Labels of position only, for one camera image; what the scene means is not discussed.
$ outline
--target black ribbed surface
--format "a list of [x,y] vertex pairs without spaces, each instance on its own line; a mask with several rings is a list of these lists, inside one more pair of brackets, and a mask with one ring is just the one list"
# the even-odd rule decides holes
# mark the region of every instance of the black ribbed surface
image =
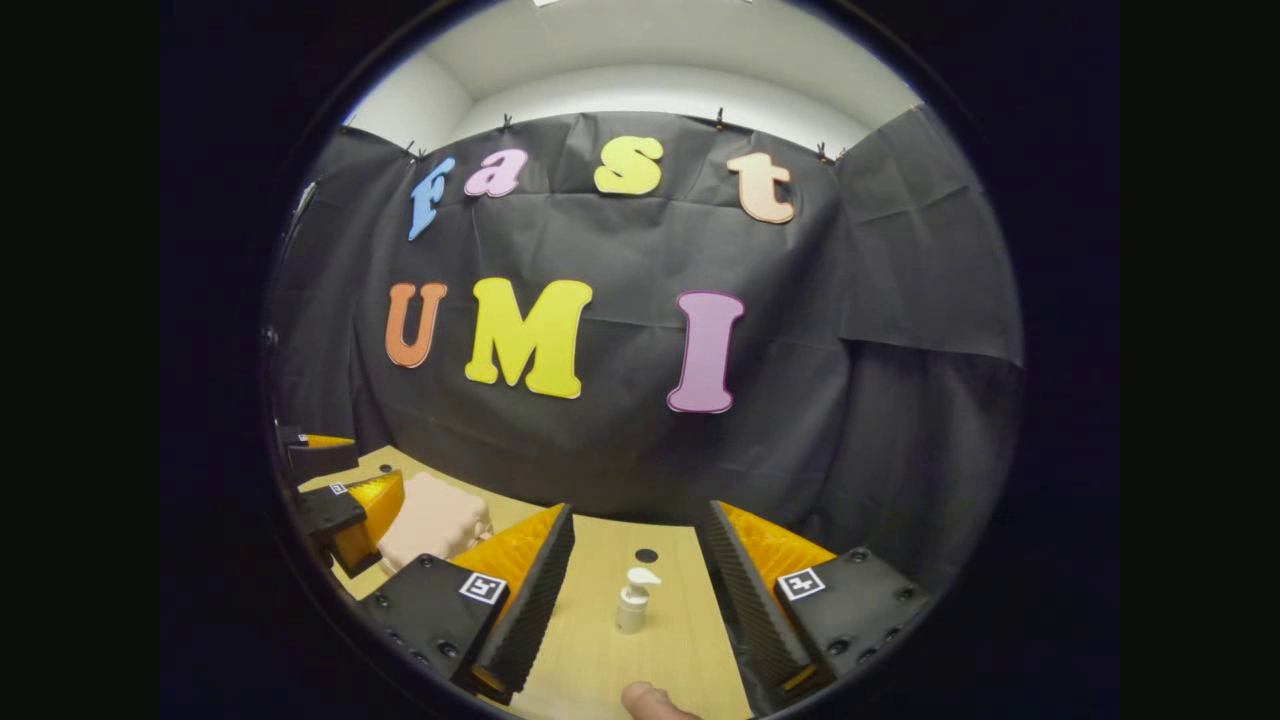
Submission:
[[800,638],[769,596],[719,502],[712,501],[699,534],[724,579],[753,667],[764,682],[781,685],[809,665]]
[[511,610],[489,633],[476,665],[502,680],[507,697],[525,689],[525,679],[538,659],[538,650],[547,634],[556,598],[564,583],[568,556],[573,551],[572,509],[566,505],[552,524],[547,541],[534,559],[520,594],[511,601]]
[[293,487],[301,486],[311,478],[332,475],[360,466],[360,451],[355,442],[321,447],[291,446],[287,452],[289,454],[289,473]]

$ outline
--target orange letter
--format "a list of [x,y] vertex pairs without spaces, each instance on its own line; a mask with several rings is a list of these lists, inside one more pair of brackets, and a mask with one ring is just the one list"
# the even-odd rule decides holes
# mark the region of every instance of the orange letter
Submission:
[[392,286],[392,306],[387,311],[387,356],[402,368],[417,368],[431,351],[431,333],[435,332],[435,309],[448,288],[440,283],[422,286],[422,315],[417,319],[417,338],[413,345],[404,345],[404,315],[408,314],[408,299],[413,297],[413,286],[398,283]]
[[728,161],[730,172],[737,173],[737,197],[748,215],[765,223],[785,223],[796,215],[790,202],[778,202],[773,195],[773,182],[790,182],[791,170],[778,168],[764,152],[751,152]]

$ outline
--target foam letter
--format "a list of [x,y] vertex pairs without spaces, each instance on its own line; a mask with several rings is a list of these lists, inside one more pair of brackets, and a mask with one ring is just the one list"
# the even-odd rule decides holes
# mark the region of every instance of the foam letter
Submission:
[[790,182],[791,170],[780,168],[764,152],[751,152],[728,161],[730,172],[737,173],[737,197],[748,215],[765,223],[785,223],[796,215],[790,202],[778,202],[773,183]]
[[444,197],[444,176],[452,169],[453,158],[445,158],[410,193],[413,199],[413,225],[408,228],[410,242],[413,242],[413,238],[435,219],[435,208],[431,208],[431,202],[439,202]]
[[652,137],[614,137],[600,149],[604,167],[595,169],[595,187],[600,192],[644,195],[662,179],[662,169],[654,163],[658,158],[662,143]]
[[408,299],[413,297],[413,286],[397,283],[392,286],[392,306],[387,311],[387,356],[402,368],[417,368],[431,351],[431,334],[435,332],[435,309],[448,288],[440,283],[422,286],[422,314],[417,319],[417,338],[413,345],[404,343],[404,315],[408,314]]
[[516,176],[520,173],[520,168],[525,167],[526,160],[529,160],[529,152],[524,150],[515,147],[499,150],[480,163],[480,169],[467,179],[467,184],[462,190],[467,195],[502,197],[520,184],[516,182]]
[[484,278],[475,286],[480,310],[476,314],[476,341],[471,361],[465,368],[467,378],[493,383],[498,369],[493,365],[497,350],[502,377],[516,387],[520,373],[534,356],[534,369],[525,375],[525,384],[539,395],[577,397],[582,383],[573,375],[573,351],[577,346],[577,323],[582,307],[591,301],[591,288],[577,281],[554,281],[543,288],[527,318],[520,316],[516,293],[506,278]]
[[733,406],[724,389],[728,364],[728,334],[746,307],[732,295],[686,292],[676,301],[685,314],[685,365],[680,386],[667,396],[667,407],[676,413],[723,413]]

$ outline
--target letter m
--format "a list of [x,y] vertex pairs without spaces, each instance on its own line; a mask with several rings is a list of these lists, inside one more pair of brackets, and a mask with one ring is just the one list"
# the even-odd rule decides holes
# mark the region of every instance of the letter m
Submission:
[[552,282],[543,288],[527,318],[521,316],[516,293],[506,278],[484,278],[476,282],[474,292],[480,309],[467,378],[477,383],[497,382],[498,368],[493,364],[497,351],[503,379],[516,387],[529,356],[534,355],[534,369],[525,375],[529,389],[556,397],[581,395],[582,383],[573,375],[573,352],[582,307],[591,301],[590,286],[577,281]]

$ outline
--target peach letter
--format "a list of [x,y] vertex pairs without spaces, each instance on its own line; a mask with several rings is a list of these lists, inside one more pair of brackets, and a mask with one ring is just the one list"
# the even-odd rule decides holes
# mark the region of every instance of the peach letter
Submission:
[[751,152],[728,161],[728,169],[737,173],[737,197],[748,215],[765,223],[785,223],[796,215],[790,202],[778,202],[773,193],[774,181],[790,182],[791,170],[780,168],[764,152]]

